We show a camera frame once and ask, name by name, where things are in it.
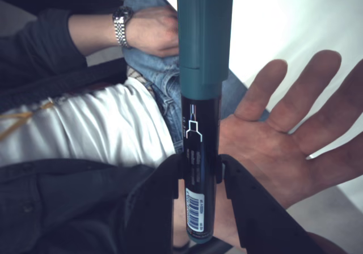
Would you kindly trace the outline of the person's left hand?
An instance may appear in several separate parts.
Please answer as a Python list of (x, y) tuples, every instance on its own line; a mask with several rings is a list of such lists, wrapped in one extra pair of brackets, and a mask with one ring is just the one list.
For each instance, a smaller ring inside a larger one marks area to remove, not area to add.
[(131, 48), (157, 57), (179, 54), (178, 18), (170, 7), (150, 7), (134, 13), (126, 24)]

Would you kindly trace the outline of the person's right hand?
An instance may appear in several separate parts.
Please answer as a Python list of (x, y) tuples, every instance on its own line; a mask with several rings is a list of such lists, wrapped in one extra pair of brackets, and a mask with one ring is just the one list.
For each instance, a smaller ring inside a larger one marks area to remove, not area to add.
[(220, 153), (238, 160), (285, 208), (362, 175), (361, 134), (313, 158), (362, 114), (358, 63), (321, 109), (309, 116), (340, 65), (338, 52), (315, 54), (268, 118), (260, 121), (288, 70), (286, 61), (273, 60), (258, 73), (235, 112), (221, 122)]

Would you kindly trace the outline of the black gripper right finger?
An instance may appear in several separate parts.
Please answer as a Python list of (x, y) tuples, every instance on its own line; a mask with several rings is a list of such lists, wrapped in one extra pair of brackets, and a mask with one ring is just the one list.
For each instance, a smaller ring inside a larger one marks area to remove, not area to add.
[(247, 169), (229, 155), (220, 158), (242, 248), (248, 253), (320, 253), (320, 246)]

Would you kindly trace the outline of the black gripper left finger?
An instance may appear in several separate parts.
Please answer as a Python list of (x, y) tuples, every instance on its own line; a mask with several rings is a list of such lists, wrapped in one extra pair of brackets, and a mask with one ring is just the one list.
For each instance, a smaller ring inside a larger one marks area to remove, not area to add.
[(173, 205), (182, 156), (167, 158), (140, 186), (125, 228), (126, 253), (172, 253)]

